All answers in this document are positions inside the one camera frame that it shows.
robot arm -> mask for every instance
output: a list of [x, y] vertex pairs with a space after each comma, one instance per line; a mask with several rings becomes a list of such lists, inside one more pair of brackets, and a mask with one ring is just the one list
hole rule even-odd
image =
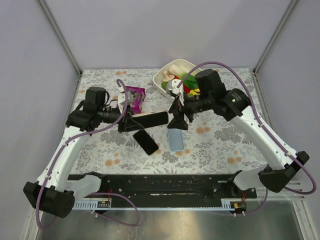
[[180, 81], [168, 83], [167, 93], [175, 97], [169, 110], [173, 120], [168, 128], [187, 130], [186, 116], [191, 123], [193, 114], [213, 110], [228, 122], [240, 129], [259, 149], [267, 161], [267, 165], [248, 171], [238, 171], [230, 180], [241, 191], [249, 188], [263, 187], [273, 192], [280, 192], [298, 172], [300, 167], [289, 155], [296, 155], [296, 159], [304, 165], [309, 156], [306, 152], [297, 152], [286, 144], [272, 128], [258, 116], [262, 125], [288, 150], [284, 152], [275, 141], [265, 132], [257, 121], [250, 100], [240, 89], [226, 90], [216, 71], [207, 69], [195, 75], [200, 89], [200, 95], [187, 97], [183, 87], [178, 87]]
[[[93, 131], [102, 122], [115, 122], [124, 111], [125, 102], [128, 106], [124, 117], [118, 122], [119, 132], [139, 130], [141, 126], [150, 128], [169, 122], [166, 111], [133, 116], [130, 110], [133, 96], [128, 93], [126, 101], [124, 89], [120, 87], [119, 91], [118, 107], [111, 108], [105, 105], [106, 90], [101, 87], [90, 87], [86, 91], [85, 100], [69, 114], [63, 137], [51, 161], [35, 183], [27, 182], [23, 188], [23, 192], [33, 208], [36, 208], [41, 188], [43, 188], [43, 193], [39, 209], [61, 218], [70, 213], [75, 201], [104, 190], [101, 186], [104, 177], [102, 174], [90, 172], [78, 181], [69, 183], [67, 180], [81, 149], [91, 137], [90, 134], [83, 133]], [[68, 139], [80, 134], [81, 136], [66, 144]]]

cable clip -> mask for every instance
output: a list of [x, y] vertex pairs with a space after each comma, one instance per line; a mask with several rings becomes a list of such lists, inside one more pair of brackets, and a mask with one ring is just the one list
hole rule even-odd
[[95, 212], [95, 210], [91, 210], [91, 214], [94, 214], [95, 213], [95, 217], [97, 218], [98, 217], [98, 213]]
[[287, 153], [284, 154], [286, 157], [292, 155], [290, 151], [288, 151]]
[[119, 87], [118, 87], [118, 90], [119, 90], [120, 93], [123, 93], [123, 92], [125, 91], [125, 89], [124, 89], [123, 86], [119, 86]]

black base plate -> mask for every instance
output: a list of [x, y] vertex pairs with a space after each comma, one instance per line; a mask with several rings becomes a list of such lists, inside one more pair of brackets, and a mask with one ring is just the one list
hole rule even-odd
[[215, 199], [242, 199], [244, 193], [247, 199], [256, 199], [256, 189], [249, 188], [246, 191], [241, 191], [235, 185], [230, 186], [227, 181], [214, 179], [212, 183], [213, 198]]
[[[212, 208], [221, 207], [221, 198], [227, 198], [226, 189], [219, 198], [214, 188], [222, 190], [231, 174], [211, 175], [102, 175], [99, 192], [121, 194], [138, 208]], [[83, 175], [71, 174], [68, 180], [79, 180]], [[256, 198], [251, 190], [247, 198]], [[113, 208], [130, 208], [131, 205], [121, 198], [112, 198]]]

white bowl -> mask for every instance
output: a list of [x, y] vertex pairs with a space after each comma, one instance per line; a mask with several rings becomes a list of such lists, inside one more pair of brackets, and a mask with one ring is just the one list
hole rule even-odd
[[[175, 64], [177, 66], [184, 66], [187, 69], [193, 69], [196, 65], [192, 64], [191, 62], [184, 60], [184, 59], [176, 59], [173, 60], [172, 62], [169, 62], [167, 65], [165, 65], [163, 68], [161, 68], [153, 77], [153, 83], [155, 85], [155, 87], [160, 91], [160, 93], [162, 93], [167, 99], [169, 99], [170, 101], [174, 100], [173, 96], [170, 96], [166, 93], [166, 91], [161, 87], [161, 83], [162, 83], [162, 79], [165, 77], [164, 76], [164, 71], [168, 70], [172, 64]], [[195, 75], [199, 72], [201, 72], [202, 69], [198, 68], [197, 70], [195, 70], [192, 75]]]

metal floor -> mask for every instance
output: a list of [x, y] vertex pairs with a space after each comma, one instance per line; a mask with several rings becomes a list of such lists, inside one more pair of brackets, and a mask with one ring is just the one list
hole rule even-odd
[[[257, 202], [249, 202], [255, 209]], [[106, 213], [127, 223], [136, 221], [134, 211]], [[37, 240], [302, 240], [292, 204], [269, 201], [256, 214], [234, 218], [231, 214], [208, 211], [141, 211], [139, 227], [126, 227], [89, 211], [72, 211], [59, 218], [48, 230], [39, 231]], [[49, 215], [42, 217], [48, 224]]]

